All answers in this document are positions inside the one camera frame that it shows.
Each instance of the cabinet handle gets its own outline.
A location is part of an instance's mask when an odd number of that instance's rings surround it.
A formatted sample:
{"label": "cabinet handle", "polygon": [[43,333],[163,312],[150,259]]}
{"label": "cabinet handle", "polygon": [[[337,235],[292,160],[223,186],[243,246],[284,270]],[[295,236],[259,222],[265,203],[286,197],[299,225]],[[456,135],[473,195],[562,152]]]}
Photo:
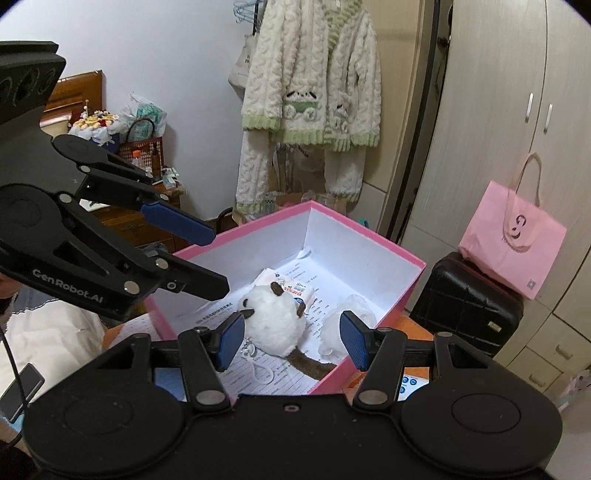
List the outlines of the cabinet handle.
{"label": "cabinet handle", "polygon": [[534,104],[534,92],[530,93],[530,101],[527,102],[527,111],[525,113],[525,123],[530,121],[531,106]]}
{"label": "cabinet handle", "polygon": [[550,126],[550,117],[552,116],[552,104],[548,105],[548,115],[546,116],[546,124],[544,125],[544,133],[548,133],[548,127]]}
{"label": "cabinet handle", "polygon": [[540,388],[544,388],[546,385],[546,382],[542,382],[542,381],[538,380],[536,377],[534,377],[534,374],[530,374],[530,381],[532,383],[535,383]]}
{"label": "cabinet handle", "polygon": [[556,345],[556,353],[565,360],[570,360],[573,357],[572,353],[568,353],[566,350],[563,350],[560,345]]}

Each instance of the brown plush tail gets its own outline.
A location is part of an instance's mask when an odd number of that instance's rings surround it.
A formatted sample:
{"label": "brown plush tail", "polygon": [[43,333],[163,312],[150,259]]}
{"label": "brown plush tail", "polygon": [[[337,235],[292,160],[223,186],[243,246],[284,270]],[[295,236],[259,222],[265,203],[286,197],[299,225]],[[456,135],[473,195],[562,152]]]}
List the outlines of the brown plush tail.
{"label": "brown plush tail", "polygon": [[318,360],[313,360],[305,356],[297,348],[287,355],[287,361],[300,372],[308,375],[308,377],[312,377],[314,380],[322,380],[336,367],[335,364],[323,364]]}

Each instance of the wooden headboard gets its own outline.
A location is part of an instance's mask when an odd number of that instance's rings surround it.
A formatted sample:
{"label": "wooden headboard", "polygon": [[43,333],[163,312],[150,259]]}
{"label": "wooden headboard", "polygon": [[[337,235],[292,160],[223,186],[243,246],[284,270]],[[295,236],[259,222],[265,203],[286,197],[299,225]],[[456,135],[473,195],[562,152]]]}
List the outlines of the wooden headboard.
{"label": "wooden headboard", "polygon": [[41,127],[50,135],[67,132],[70,120],[78,120],[88,100],[90,113],[103,109],[103,72],[82,73],[57,81],[41,117]]}

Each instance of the paper sheet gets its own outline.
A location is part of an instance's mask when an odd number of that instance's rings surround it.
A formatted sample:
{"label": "paper sheet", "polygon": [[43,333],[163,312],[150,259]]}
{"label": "paper sheet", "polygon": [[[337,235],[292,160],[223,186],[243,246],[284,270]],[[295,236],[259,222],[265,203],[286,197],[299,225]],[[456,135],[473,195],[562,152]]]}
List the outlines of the paper sheet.
{"label": "paper sheet", "polygon": [[[311,284],[316,289],[316,301],[306,315],[306,329],[299,343],[299,348],[310,358],[320,359],[320,329],[324,316],[333,306],[344,300],[348,295],[358,294],[351,287],[324,270],[313,261],[313,255],[296,259],[281,267],[275,268],[280,274]],[[190,313],[195,326],[216,328],[232,312],[238,310],[238,301],[250,291],[248,285],[236,292],[230,293],[225,299],[211,302]],[[386,312],[377,308],[368,300],[368,305],[378,319]],[[302,374],[293,368],[286,360],[267,355],[258,351],[254,359],[256,362],[269,366],[275,374],[270,385],[261,385],[252,376],[251,366],[247,360],[236,355],[230,368],[219,374],[228,394],[236,398],[239,394],[265,395],[305,395],[316,385],[316,380]],[[258,370],[257,375],[264,377],[265,371]]]}
{"label": "paper sheet", "polygon": [[162,340],[154,328],[154,325],[152,325],[150,314],[145,313],[139,317],[134,318],[133,320],[124,323],[121,327],[121,330],[119,331],[119,335],[117,335],[115,340],[113,340],[111,343],[110,348],[113,348],[115,345],[121,343],[123,340],[132,336],[134,333],[149,333],[153,342],[159,342]]}

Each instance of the black suitcase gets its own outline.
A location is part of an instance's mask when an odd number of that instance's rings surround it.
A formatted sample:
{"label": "black suitcase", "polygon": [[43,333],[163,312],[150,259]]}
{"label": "black suitcase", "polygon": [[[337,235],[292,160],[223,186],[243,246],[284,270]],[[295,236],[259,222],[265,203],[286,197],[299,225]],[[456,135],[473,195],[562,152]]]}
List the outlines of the black suitcase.
{"label": "black suitcase", "polygon": [[438,261],[410,314],[431,333],[453,332],[494,356],[517,330],[523,298],[453,252]]}

